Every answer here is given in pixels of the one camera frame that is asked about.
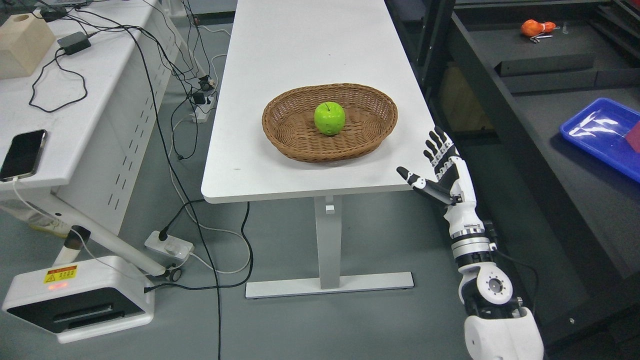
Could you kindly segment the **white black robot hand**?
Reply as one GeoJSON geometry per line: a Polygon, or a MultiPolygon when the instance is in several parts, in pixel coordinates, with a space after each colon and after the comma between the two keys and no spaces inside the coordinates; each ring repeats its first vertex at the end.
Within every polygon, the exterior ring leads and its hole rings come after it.
{"type": "Polygon", "coordinates": [[[421,196],[432,198],[445,205],[444,218],[455,233],[464,228],[483,228],[476,213],[477,199],[473,180],[466,161],[461,157],[449,135],[439,126],[429,132],[423,155],[429,160],[436,180],[398,166],[398,174],[421,196]]]}

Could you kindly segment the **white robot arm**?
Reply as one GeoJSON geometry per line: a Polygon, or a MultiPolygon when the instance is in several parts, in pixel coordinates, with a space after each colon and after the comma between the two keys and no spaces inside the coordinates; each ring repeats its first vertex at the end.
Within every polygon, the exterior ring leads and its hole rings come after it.
{"type": "Polygon", "coordinates": [[[474,360],[541,360],[544,344],[534,312],[494,261],[498,234],[491,221],[455,233],[452,250],[462,280],[464,339],[474,360]]]}

